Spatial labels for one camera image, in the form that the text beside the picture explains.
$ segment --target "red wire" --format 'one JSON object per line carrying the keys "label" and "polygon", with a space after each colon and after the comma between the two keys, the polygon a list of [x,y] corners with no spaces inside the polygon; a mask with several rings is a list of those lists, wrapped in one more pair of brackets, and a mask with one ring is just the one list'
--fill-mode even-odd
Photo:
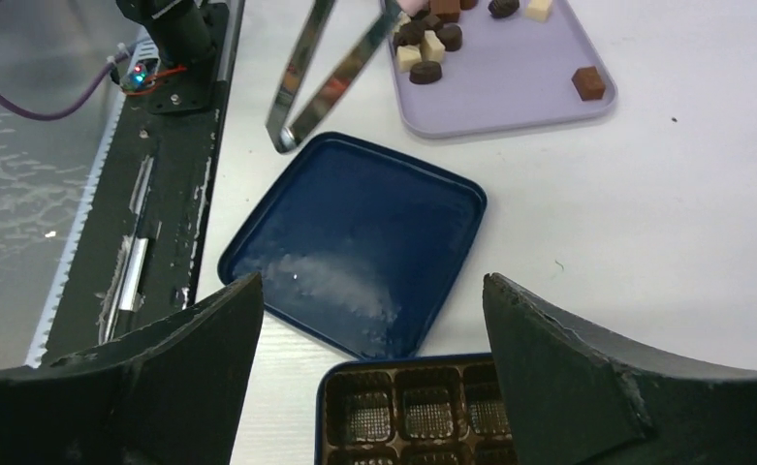
{"label": "red wire", "polygon": [[185,67],[183,67],[183,66],[178,66],[178,67],[172,68],[171,70],[166,70],[166,71],[162,71],[160,73],[156,73],[154,75],[150,75],[150,76],[147,77],[146,80],[155,81],[152,84],[151,87],[149,87],[148,89],[140,90],[138,92],[124,92],[124,93],[127,94],[128,97],[138,97],[140,95],[151,94],[152,92],[155,91],[155,89],[158,88],[158,86],[161,85],[158,82],[159,78],[163,78],[163,77],[166,77],[166,76],[176,75],[176,74],[181,73],[183,71],[187,71],[187,69]]}

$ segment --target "round chocolate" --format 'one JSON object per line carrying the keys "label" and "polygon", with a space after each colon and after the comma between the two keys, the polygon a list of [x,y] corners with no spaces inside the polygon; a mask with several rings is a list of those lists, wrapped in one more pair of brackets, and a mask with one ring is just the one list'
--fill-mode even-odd
{"label": "round chocolate", "polygon": [[518,8],[520,8],[520,0],[492,0],[489,2],[489,13],[495,19],[512,16]]}
{"label": "round chocolate", "polygon": [[409,81],[413,84],[432,84],[443,76],[441,64],[437,61],[422,61],[412,65],[409,70]]}
{"label": "round chocolate", "polygon": [[393,36],[393,46],[416,46],[424,39],[426,26],[420,21],[410,21],[401,26]]}
{"label": "round chocolate", "polygon": [[422,19],[421,22],[426,26],[426,29],[430,31],[438,32],[444,27],[444,21],[436,15],[429,15]]}
{"label": "round chocolate", "polygon": [[457,24],[448,24],[435,33],[447,51],[458,51],[463,45],[463,32]]}

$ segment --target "dark chocolate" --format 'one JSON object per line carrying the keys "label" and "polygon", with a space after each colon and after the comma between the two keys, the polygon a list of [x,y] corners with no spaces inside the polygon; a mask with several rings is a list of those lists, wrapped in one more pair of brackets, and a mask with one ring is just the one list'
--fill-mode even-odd
{"label": "dark chocolate", "polygon": [[435,35],[447,51],[458,51],[463,45],[463,32],[457,24],[447,24]]}
{"label": "dark chocolate", "polygon": [[495,19],[512,16],[518,8],[520,8],[520,0],[492,0],[489,2],[489,13]]}
{"label": "dark chocolate", "polygon": [[426,5],[412,16],[412,19],[420,21],[427,16],[429,16],[429,2],[426,2]]}
{"label": "dark chocolate", "polygon": [[412,65],[409,70],[409,81],[413,84],[432,84],[444,76],[441,64],[437,61],[422,61]]}
{"label": "dark chocolate", "polygon": [[438,32],[444,27],[444,21],[436,15],[427,15],[421,22],[426,26],[426,29],[430,31]]}
{"label": "dark chocolate", "polygon": [[578,90],[581,100],[588,102],[590,100],[601,100],[607,90],[607,85],[594,66],[579,68],[572,75],[572,83]]}
{"label": "dark chocolate", "polygon": [[395,48],[404,46],[416,46],[424,39],[426,26],[421,21],[410,21],[398,29],[393,36]]}

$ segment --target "milk chocolate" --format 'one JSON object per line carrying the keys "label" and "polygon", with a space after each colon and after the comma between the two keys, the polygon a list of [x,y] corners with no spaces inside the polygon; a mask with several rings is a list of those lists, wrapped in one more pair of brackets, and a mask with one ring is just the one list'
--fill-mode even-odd
{"label": "milk chocolate", "polygon": [[409,81],[413,84],[432,84],[444,76],[441,64],[437,61],[422,61],[409,70]]}
{"label": "milk chocolate", "polygon": [[395,48],[405,46],[416,46],[424,39],[426,26],[420,21],[410,21],[402,25],[398,32],[393,36],[393,46]]}
{"label": "milk chocolate", "polygon": [[518,8],[520,8],[520,0],[492,0],[489,2],[489,13],[495,19],[512,16]]}
{"label": "milk chocolate", "polygon": [[436,15],[427,15],[421,22],[426,26],[426,29],[430,31],[438,32],[444,27],[444,21]]}
{"label": "milk chocolate", "polygon": [[607,90],[606,83],[594,66],[579,68],[572,75],[572,83],[575,84],[575,89],[578,90],[581,100],[585,102],[603,99]]}
{"label": "milk chocolate", "polygon": [[460,0],[429,0],[429,12],[444,22],[460,19]]}
{"label": "milk chocolate", "polygon": [[435,35],[447,51],[458,51],[463,46],[463,32],[457,24],[447,24]]}

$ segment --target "chocolate box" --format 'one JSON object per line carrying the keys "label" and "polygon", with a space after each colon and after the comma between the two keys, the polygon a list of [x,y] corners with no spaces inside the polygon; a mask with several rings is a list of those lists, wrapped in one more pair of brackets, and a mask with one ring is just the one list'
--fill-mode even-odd
{"label": "chocolate box", "polygon": [[516,464],[492,356],[334,367],[318,390],[315,463]]}

